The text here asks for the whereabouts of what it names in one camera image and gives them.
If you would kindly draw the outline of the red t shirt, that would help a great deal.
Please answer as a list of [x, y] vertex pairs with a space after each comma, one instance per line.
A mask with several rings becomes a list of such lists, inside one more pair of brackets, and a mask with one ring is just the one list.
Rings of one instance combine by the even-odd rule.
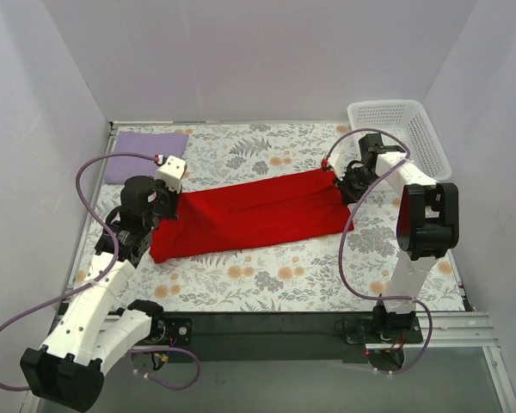
[[350, 210], [334, 178], [311, 170], [182, 194], [178, 218], [159, 225], [150, 256], [162, 263], [338, 234]]

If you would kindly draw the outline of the white plastic basket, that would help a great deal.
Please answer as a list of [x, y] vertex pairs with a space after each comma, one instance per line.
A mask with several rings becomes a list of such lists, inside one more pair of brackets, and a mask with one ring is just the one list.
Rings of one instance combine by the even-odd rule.
[[347, 107], [350, 127], [375, 128], [397, 136], [411, 152], [411, 159], [428, 176], [448, 181], [452, 176], [438, 134], [424, 107], [415, 100], [392, 99], [351, 103]]

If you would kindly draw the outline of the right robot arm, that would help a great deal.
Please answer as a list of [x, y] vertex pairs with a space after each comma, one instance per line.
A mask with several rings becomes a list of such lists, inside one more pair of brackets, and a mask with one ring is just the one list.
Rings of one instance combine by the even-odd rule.
[[360, 158], [335, 172], [335, 186], [342, 202], [351, 206], [355, 219], [360, 206], [381, 182], [401, 195], [396, 222], [400, 248], [390, 284], [378, 296], [356, 293], [373, 302], [372, 311], [345, 320], [342, 331], [350, 344], [420, 343], [416, 317], [418, 296], [433, 266], [453, 249], [459, 239], [458, 187], [438, 182], [412, 161], [409, 148], [392, 134], [374, 128], [352, 132]]

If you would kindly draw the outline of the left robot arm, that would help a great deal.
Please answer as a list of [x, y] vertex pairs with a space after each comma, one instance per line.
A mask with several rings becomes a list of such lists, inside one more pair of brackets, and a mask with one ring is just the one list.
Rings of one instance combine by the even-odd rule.
[[101, 393], [111, 367], [137, 342], [160, 342], [165, 322], [153, 303], [121, 313], [109, 332], [101, 331], [112, 304], [133, 276], [151, 246], [161, 221], [176, 219], [181, 178], [156, 174], [126, 180], [120, 205], [105, 219], [95, 244], [82, 291], [39, 348], [27, 348], [20, 366], [30, 391], [37, 397], [78, 412], [88, 411]]

